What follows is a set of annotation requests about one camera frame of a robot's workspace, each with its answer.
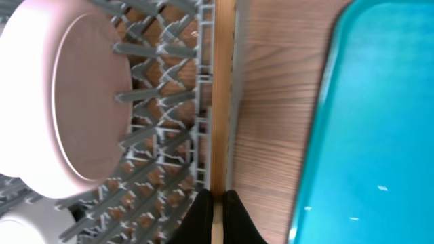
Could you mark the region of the small pink bowl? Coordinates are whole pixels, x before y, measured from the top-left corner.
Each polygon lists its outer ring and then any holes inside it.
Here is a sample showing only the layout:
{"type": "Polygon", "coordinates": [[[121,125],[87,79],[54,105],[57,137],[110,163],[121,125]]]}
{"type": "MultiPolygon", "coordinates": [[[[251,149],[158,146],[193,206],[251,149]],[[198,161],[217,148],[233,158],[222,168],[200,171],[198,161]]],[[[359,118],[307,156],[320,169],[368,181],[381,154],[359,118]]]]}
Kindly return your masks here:
{"type": "Polygon", "coordinates": [[[1,35],[1,173],[63,199],[95,189],[123,154],[132,107],[117,30],[88,1],[23,1],[1,35]]]}

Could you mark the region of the grey small saucer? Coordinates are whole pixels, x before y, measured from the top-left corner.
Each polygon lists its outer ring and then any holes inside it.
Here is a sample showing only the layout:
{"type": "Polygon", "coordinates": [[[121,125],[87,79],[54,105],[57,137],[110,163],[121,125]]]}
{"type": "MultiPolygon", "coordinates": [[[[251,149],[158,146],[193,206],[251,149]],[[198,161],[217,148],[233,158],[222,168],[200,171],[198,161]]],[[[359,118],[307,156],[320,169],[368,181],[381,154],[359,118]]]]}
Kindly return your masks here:
{"type": "Polygon", "coordinates": [[[59,236],[74,223],[72,213],[55,209],[55,200],[21,203],[1,217],[1,244],[60,244],[59,236]]]}

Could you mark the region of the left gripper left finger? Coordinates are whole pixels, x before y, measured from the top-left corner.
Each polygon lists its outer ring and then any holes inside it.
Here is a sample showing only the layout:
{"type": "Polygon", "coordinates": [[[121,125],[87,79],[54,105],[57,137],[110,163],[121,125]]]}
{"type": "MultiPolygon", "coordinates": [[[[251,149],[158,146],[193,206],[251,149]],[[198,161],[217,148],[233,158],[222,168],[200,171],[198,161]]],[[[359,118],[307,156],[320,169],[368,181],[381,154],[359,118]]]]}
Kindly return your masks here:
{"type": "Polygon", "coordinates": [[[210,244],[214,200],[209,190],[201,190],[168,244],[210,244]]]}

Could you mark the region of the wooden chopstick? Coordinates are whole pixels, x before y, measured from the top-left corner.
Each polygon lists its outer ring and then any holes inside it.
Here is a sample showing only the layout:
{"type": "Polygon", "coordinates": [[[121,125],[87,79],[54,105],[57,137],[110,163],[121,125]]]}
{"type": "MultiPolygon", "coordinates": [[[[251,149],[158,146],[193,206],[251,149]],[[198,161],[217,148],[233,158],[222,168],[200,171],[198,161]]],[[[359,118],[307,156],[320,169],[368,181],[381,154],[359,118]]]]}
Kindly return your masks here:
{"type": "Polygon", "coordinates": [[[214,61],[211,126],[211,180],[214,218],[211,243],[224,243],[223,203],[229,150],[231,84],[236,19],[236,0],[215,0],[214,61]]]}

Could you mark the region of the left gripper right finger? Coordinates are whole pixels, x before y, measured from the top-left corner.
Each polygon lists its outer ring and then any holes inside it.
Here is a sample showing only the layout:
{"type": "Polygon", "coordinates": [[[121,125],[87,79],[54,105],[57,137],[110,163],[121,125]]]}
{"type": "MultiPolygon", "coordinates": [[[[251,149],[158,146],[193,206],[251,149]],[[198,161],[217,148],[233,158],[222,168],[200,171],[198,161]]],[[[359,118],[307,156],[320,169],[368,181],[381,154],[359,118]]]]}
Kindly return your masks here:
{"type": "Polygon", "coordinates": [[[224,244],[267,244],[234,190],[223,195],[223,230],[224,244]]]}

